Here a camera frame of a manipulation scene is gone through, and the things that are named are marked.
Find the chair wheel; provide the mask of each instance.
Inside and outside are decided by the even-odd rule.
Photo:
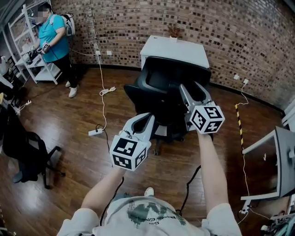
[[[159,156],[159,155],[160,155],[160,151],[156,151],[156,150],[154,150],[154,151],[153,151],[153,154],[154,154],[155,156]]]

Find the yellow and black striped tape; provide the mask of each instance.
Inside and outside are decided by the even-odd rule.
[[[240,127],[240,135],[241,135],[241,147],[242,147],[242,150],[244,149],[243,147],[243,132],[242,132],[242,124],[241,124],[241,119],[240,119],[240,114],[239,114],[239,111],[238,111],[238,105],[235,104],[235,108],[236,108],[236,116],[238,117],[238,122],[239,122],[239,127]]]

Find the brick wall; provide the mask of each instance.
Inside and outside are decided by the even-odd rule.
[[[182,38],[203,44],[211,81],[240,89],[278,107],[295,92],[295,14],[282,0],[52,0],[56,13],[71,12],[77,33],[73,49],[104,64],[140,67],[140,50],[150,35],[168,36],[177,24]],[[95,56],[72,52],[76,63]],[[241,78],[233,80],[235,73]]]

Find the blue shirt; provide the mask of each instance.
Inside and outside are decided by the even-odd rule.
[[[61,16],[55,15],[53,19],[53,25],[50,24],[50,18],[53,14],[44,22],[39,28],[39,39],[40,39],[40,47],[42,47],[44,42],[51,42],[52,39],[56,37],[56,30],[65,27],[64,20]],[[45,55],[43,55],[43,59],[46,62],[56,61],[58,59],[63,58],[69,53],[68,40],[66,36],[62,37],[60,41],[57,42],[53,47],[51,47]]]

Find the white t-shirt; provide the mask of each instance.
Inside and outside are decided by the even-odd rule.
[[[1,57],[1,63],[0,63],[0,75],[5,75],[8,72],[8,66],[6,62],[6,57]]]
[[[113,201],[104,226],[97,214],[86,208],[66,219],[57,236],[242,236],[230,205],[214,207],[202,227],[191,225],[165,201],[154,197],[130,197]]]

